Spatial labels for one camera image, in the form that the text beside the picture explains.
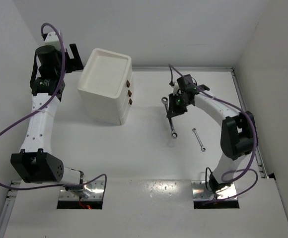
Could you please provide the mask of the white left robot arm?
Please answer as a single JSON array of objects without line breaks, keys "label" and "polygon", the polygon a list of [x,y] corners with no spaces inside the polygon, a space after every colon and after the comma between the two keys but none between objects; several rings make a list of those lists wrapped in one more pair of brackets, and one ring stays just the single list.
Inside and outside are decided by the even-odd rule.
[{"label": "white left robot arm", "polygon": [[34,66],[30,80],[34,115],[19,153],[12,154],[10,162],[25,183],[63,184],[72,194],[87,198],[92,186],[85,184],[84,173],[65,167],[51,150],[54,118],[65,88],[61,70],[71,73],[83,69],[75,44],[70,45],[73,59],[61,50],[60,34],[43,34],[44,45],[35,51],[34,61],[41,65]]}]

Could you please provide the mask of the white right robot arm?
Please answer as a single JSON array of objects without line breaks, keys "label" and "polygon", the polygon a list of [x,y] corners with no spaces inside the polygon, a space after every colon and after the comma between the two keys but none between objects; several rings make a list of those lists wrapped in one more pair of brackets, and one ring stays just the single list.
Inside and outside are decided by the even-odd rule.
[{"label": "white right robot arm", "polygon": [[247,155],[252,155],[258,146],[254,116],[250,111],[217,98],[204,84],[197,84],[189,74],[171,80],[173,91],[168,95],[167,118],[181,116],[192,105],[210,116],[220,127],[221,158],[211,171],[206,188],[214,193],[241,178],[250,170],[250,165],[240,169]]}]

